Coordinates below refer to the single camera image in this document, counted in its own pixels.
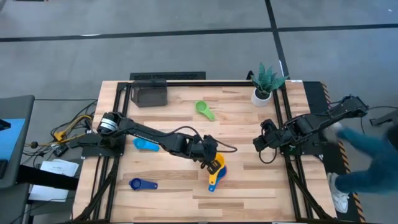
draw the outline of hazard tape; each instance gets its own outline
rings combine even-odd
[[[322,83],[322,87],[323,87],[323,92],[325,94],[325,98],[326,98],[326,102],[328,103],[329,108],[331,108],[330,106],[330,97],[329,97],[329,92],[327,90],[327,87],[325,84]],[[349,162],[348,162],[348,158],[347,158],[347,153],[346,150],[344,149],[344,145],[341,141],[338,141],[338,146],[341,152],[341,156],[343,158],[343,164],[345,166],[346,169],[346,173],[349,174],[351,172],[351,169],[349,168]],[[359,215],[359,220],[360,222],[366,222],[365,220],[365,216],[363,214],[363,209],[362,209],[362,205],[361,202],[359,201],[359,197],[357,193],[353,193],[353,197],[354,197],[354,201],[355,201],[355,206],[358,210],[358,215]]]

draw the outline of wooden tabletop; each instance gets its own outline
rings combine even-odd
[[[112,111],[117,81],[104,81],[95,111],[94,128],[102,115]],[[309,113],[303,83],[286,82],[293,116]],[[118,170],[111,215],[112,222],[270,222],[294,221],[294,211],[284,158],[278,154],[271,164],[263,164],[252,145],[260,135],[260,123],[272,119],[277,124],[273,100],[266,107],[251,103],[252,86],[168,87],[167,106],[138,108],[129,102],[127,115],[135,122],[169,132],[180,126],[192,126],[201,135],[232,144],[238,151],[223,154],[228,173],[215,192],[208,191],[208,173],[200,163],[171,156],[168,152],[137,150],[128,136],[126,150]],[[281,110],[283,100],[279,93]],[[215,114],[211,122],[197,114],[194,104],[205,100]],[[193,134],[190,130],[181,132]],[[262,153],[272,158],[273,149]],[[97,158],[84,161],[76,192],[73,214],[78,215],[90,202]],[[309,191],[335,217],[323,164],[314,156],[302,156]],[[153,180],[157,190],[133,191],[129,181],[135,177]],[[302,195],[297,189],[301,214],[305,216]],[[108,192],[104,194],[99,217],[104,217]]]

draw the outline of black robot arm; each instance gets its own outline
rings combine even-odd
[[[160,145],[173,156],[206,164],[215,159],[218,146],[211,136],[204,136],[202,139],[198,133],[193,136],[176,132],[163,133],[115,112],[104,114],[97,132],[103,138],[101,144],[105,147],[112,148],[118,137],[130,134]]]
[[[261,123],[262,134],[253,139],[256,151],[266,147],[273,149],[284,145],[299,146],[311,135],[345,118],[360,118],[366,115],[366,106],[357,96],[346,96],[339,103],[320,114],[303,114],[287,121],[281,129],[271,119]]]

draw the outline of black cable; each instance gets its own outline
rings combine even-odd
[[[341,100],[339,100],[339,101],[336,101],[336,102],[331,102],[331,103],[328,103],[329,105],[332,105],[332,104],[335,104],[335,103],[340,103],[341,102]]]
[[[103,185],[97,190],[95,196],[87,205],[87,207],[82,211],[82,213],[76,217],[76,220],[86,220],[90,217],[90,213],[93,211],[97,203],[101,200],[102,195],[104,194],[105,190],[108,188],[108,185],[111,181],[117,177],[118,173],[116,172],[117,166],[119,165],[118,160],[114,160],[111,171],[109,172],[108,176],[106,177]]]
[[[16,220],[18,220],[20,217],[23,217],[26,213],[31,212],[32,210],[35,210],[36,208],[39,208],[39,207],[41,207],[41,206],[43,206],[43,205],[46,205],[47,203],[49,203],[49,202],[51,202],[51,201],[53,201],[53,200],[66,200],[66,199],[71,199],[71,198],[74,198],[74,197],[53,198],[53,199],[51,199],[51,200],[45,201],[43,204],[40,204],[40,205],[38,205],[38,206],[36,206],[36,207],[34,207],[34,208],[31,208],[31,209],[29,209],[28,211],[26,211],[25,213],[23,213],[22,215],[19,215],[17,218],[13,219],[13,221],[10,222],[10,224],[14,223],[14,222],[15,222]]]
[[[211,138],[212,138],[214,141],[216,141],[216,142],[222,144],[223,146],[228,147],[228,148],[230,148],[230,149],[233,149],[232,151],[217,150],[217,152],[234,153],[234,152],[236,152],[236,151],[238,150],[238,148],[236,148],[236,147],[234,147],[234,146],[230,146],[230,145],[228,145],[228,144],[225,144],[225,143],[223,143],[223,142],[221,142],[221,141],[219,141],[219,140],[217,140],[217,139],[215,139],[215,138],[213,138],[213,137],[211,137]]]
[[[54,155],[54,151],[52,151],[52,153],[49,154],[49,156],[48,156],[48,158],[46,159],[46,161],[48,161],[48,160],[52,157],[52,155]]]
[[[90,197],[90,200],[92,200],[92,199],[93,199],[93,196],[94,196],[94,189],[95,189],[95,183],[96,183],[96,180],[97,180],[98,167],[100,166],[100,160],[101,160],[101,158],[98,157],[98,159],[97,159],[97,165],[95,166],[95,174],[94,174],[93,188],[92,188],[92,190],[91,190],[91,197]]]
[[[57,131],[58,128],[61,128],[61,127],[65,126],[65,125],[68,125],[68,124],[72,123],[84,110],[88,111],[88,108],[90,108],[91,105],[95,105],[96,102],[97,102],[97,100],[94,100],[94,101],[91,102],[89,105],[85,106],[85,107],[84,107],[83,109],[81,109],[69,122],[63,123],[63,124],[61,124],[60,126],[58,126],[58,127],[56,127],[56,128],[53,128],[53,129],[51,130],[51,132],[50,132],[51,137],[55,138],[55,137],[54,137],[54,133]]]
[[[396,106],[373,106],[373,107],[369,108],[368,111],[369,111],[369,110],[373,110],[373,109],[378,109],[378,108],[398,109],[398,107],[396,107]],[[364,130],[364,128],[363,128],[363,118],[364,118],[364,117],[361,117],[361,129],[362,129],[362,133],[363,133],[363,134],[366,134],[366,133],[365,133],[365,130]]]
[[[123,133],[123,132],[125,132],[125,131],[128,131],[128,130],[130,130],[130,129],[134,129],[134,128],[135,128],[135,127],[133,127],[133,128],[126,128],[126,129],[120,130],[120,131],[118,131],[118,132],[119,132],[119,133]],[[153,134],[153,133],[148,133],[148,132],[146,132],[146,131],[142,131],[142,130],[141,130],[141,131],[142,131],[143,133],[150,134],[150,135],[152,135],[152,136],[166,137],[166,136],[170,136],[170,135],[172,135],[172,134],[176,133],[177,131],[179,131],[179,130],[181,130],[181,129],[184,129],[184,128],[191,129],[193,132],[195,132],[195,134],[196,134],[197,136],[199,136],[200,140],[202,141],[202,138],[200,137],[199,132],[198,132],[195,128],[191,127],[191,126],[181,126],[181,127],[177,128],[177,129],[174,129],[173,131],[171,131],[171,132],[169,132],[169,133],[165,133],[165,134]],[[232,151],[221,151],[221,150],[217,150],[217,152],[233,153],[233,152],[236,152],[236,151],[238,150],[236,147],[230,146],[230,145],[228,145],[228,144],[225,144],[225,143],[223,143],[223,142],[221,142],[221,141],[215,139],[215,138],[212,137],[212,136],[211,136],[211,138],[214,139],[216,142],[222,144],[223,146],[233,149]]]
[[[25,153],[23,152],[23,154],[30,156],[28,159],[26,159],[22,165],[24,165],[26,162],[28,162],[29,160],[31,160],[33,157],[35,157],[34,162],[37,158],[37,156],[44,156],[47,153],[49,153],[51,151],[51,149],[49,150],[50,146],[42,146],[40,149],[36,150],[35,152],[31,152],[31,154]]]
[[[269,162],[266,162],[266,161],[263,161],[263,160],[262,160],[262,158],[261,158],[261,152],[259,152],[259,158],[260,158],[260,160],[261,160],[261,162],[262,162],[263,164],[271,164],[272,162],[274,162],[275,159],[276,159],[276,155],[277,155],[277,150],[275,149],[274,157],[273,157]]]
[[[36,168],[36,159],[37,159],[38,156],[41,156],[41,155],[34,156],[34,157],[35,157],[35,158],[33,159],[33,167],[34,167],[34,168]]]

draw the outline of gray floor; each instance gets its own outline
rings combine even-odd
[[[394,0],[272,1],[279,27],[396,23]],[[270,27],[262,0],[51,0],[9,1],[0,12],[0,37],[110,34],[194,29]],[[292,79],[323,81],[332,100],[353,94],[370,106],[398,106],[398,29],[280,33]],[[127,80],[130,72],[205,71],[208,79],[243,79],[258,63],[279,60],[271,33],[0,43],[0,97],[96,98],[102,80]],[[48,141],[49,131],[89,102],[36,101],[28,141]],[[388,110],[372,110],[369,118]],[[360,130],[359,120],[345,125]],[[387,128],[370,127],[382,135]],[[352,170],[369,159],[346,146]],[[80,156],[68,151],[65,158]],[[395,223],[398,194],[360,194],[367,221]],[[36,223],[64,221],[69,214]]]

